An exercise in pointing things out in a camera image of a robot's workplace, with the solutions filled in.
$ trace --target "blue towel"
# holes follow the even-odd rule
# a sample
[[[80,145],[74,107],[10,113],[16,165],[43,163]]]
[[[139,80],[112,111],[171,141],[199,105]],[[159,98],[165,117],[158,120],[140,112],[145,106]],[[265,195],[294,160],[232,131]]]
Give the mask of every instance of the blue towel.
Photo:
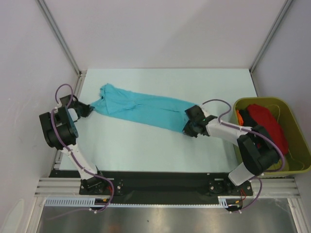
[[[188,121],[185,110],[195,105],[173,98],[126,91],[111,84],[101,87],[100,96],[91,104],[100,114],[180,133]]]

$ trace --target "shiny floor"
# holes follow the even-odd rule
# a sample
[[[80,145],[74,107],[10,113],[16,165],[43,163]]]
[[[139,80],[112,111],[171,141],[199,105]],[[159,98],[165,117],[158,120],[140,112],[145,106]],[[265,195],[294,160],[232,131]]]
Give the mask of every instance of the shiny floor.
[[[120,208],[100,214],[45,207],[37,233],[296,233],[286,199],[264,199],[242,214],[209,208]]]

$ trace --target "olive green container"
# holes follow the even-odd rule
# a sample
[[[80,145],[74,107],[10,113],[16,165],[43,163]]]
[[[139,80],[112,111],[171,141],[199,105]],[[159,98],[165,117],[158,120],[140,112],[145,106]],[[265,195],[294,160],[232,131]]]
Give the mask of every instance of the olive green container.
[[[279,172],[268,172],[270,169],[280,168],[280,160],[279,163],[272,165],[268,171],[264,173],[263,177],[285,177],[311,170],[310,150],[287,103],[275,97],[239,99],[233,106],[234,112],[232,114],[231,122],[238,124],[236,110],[245,109],[250,104],[257,104],[270,110],[282,127],[289,144],[289,152],[285,155],[286,163],[284,169]],[[242,157],[239,148],[234,146],[234,150],[238,162],[241,163]]]

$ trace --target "red cloth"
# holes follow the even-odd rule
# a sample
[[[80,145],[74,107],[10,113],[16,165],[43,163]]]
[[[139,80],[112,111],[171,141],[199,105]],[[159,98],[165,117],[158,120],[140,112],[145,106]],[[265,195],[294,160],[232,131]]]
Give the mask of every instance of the red cloth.
[[[257,104],[251,104],[247,107],[247,110],[259,125],[263,126],[269,133],[273,142],[279,147],[283,155],[288,153],[288,142],[285,138],[284,132],[276,119],[270,113],[269,109],[259,106]]]

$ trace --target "white table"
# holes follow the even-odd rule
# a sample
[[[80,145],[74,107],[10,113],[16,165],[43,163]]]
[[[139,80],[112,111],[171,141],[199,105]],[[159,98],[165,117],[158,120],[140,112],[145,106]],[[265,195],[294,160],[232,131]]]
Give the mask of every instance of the white table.
[[[247,69],[89,69],[79,100],[87,104],[98,100],[100,87],[106,83],[198,104],[223,99],[233,105],[240,98],[256,96]],[[205,107],[215,116],[227,110],[221,102]],[[233,145],[219,138],[191,138],[96,112],[76,126],[81,151],[99,170],[230,172],[238,165]],[[60,169],[75,167],[63,156]]]

